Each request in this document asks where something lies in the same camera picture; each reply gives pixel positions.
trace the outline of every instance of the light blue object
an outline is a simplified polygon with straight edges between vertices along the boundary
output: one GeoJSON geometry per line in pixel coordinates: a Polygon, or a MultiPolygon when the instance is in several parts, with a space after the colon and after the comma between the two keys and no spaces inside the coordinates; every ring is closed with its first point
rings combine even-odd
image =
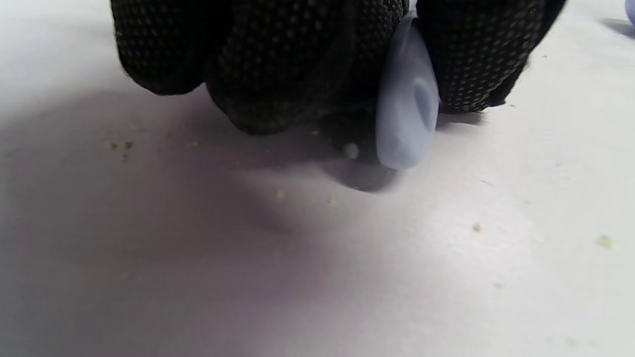
{"type": "Polygon", "coordinates": [[[439,89],[417,21],[411,11],[397,27],[377,100],[377,156],[395,170],[423,160],[439,115],[439,89]]]}
{"type": "Polygon", "coordinates": [[[631,23],[635,25],[635,0],[626,0],[626,15],[629,16],[631,23]]]}

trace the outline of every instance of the black glove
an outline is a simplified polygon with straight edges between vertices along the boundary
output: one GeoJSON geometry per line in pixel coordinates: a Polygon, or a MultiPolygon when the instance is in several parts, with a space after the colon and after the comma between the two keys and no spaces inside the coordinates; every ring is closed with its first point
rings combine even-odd
{"type": "MultiPolygon", "coordinates": [[[[441,111],[504,103],[565,0],[419,0],[441,111]]],[[[205,82],[249,134],[332,116],[374,122],[385,51],[408,0],[110,0],[119,59],[140,86],[205,82]]]]}

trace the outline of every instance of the yellow crumb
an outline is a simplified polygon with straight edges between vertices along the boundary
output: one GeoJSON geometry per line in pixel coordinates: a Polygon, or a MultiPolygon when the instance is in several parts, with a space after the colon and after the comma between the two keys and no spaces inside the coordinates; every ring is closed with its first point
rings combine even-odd
{"type": "Polygon", "coordinates": [[[613,247],[615,246],[615,242],[613,241],[613,238],[611,238],[610,236],[606,234],[601,235],[596,241],[596,243],[599,246],[606,249],[613,249],[613,247]]]}
{"type": "Polygon", "coordinates": [[[287,198],[287,193],[285,190],[278,190],[276,191],[276,199],[278,201],[284,201],[287,198]]]}

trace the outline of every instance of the debris particle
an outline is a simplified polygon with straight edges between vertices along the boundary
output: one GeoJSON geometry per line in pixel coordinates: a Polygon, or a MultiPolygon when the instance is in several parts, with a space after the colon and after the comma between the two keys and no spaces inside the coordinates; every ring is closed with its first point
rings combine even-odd
{"type": "Polygon", "coordinates": [[[568,338],[566,339],[566,344],[568,344],[568,345],[569,345],[569,347],[571,347],[571,348],[576,348],[576,347],[578,347],[578,341],[576,341],[576,340],[575,340],[574,338],[572,338],[572,337],[568,337],[568,338]]]}
{"type": "Polygon", "coordinates": [[[610,236],[607,236],[606,234],[601,235],[596,241],[596,243],[599,246],[606,249],[613,249],[613,247],[615,246],[615,242],[613,241],[613,238],[611,238],[610,236]]]}
{"type": "Polygon", "coordinates": [[[359,148],[355,143],[348,143],[344,146],[344,155],[351,160],[359,157],[359,148]]]}
{"type": "Polygon", "coordinates": [[[286,198],[287,198],[287,193],[286,193],[285,190],[280,189],[280,190],[276,191],[276,199],[278,201],[284,201],[284,200],[286,200],[286,198]]]}

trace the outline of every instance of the glove finger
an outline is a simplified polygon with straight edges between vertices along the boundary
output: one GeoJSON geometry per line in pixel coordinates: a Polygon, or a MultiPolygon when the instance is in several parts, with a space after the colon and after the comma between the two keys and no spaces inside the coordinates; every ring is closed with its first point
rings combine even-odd
{"type": "Polygon", "coordinates": [[[158,95],[192,91],[231,27],[230,0],[110,0],[119,61],[158,95]]]}
{"type": "Polygon", "coordinates": [[[374,106],[387,45],[407,0],[261,0],[235,7],[206,84],[241,130],[283,131],[374,106]]]}
{"type": "Polygon", "coordinates": [[[234,25],[206,84],[218,107],[252,135],[322,116],[354,49],[351,0],[258,0],[234,6],[234,25]]]}
{"type": "Polygon", "coordinates": [[[563,5],[563,0],[420,0],[441,112],[503,104],[563,5]]]}

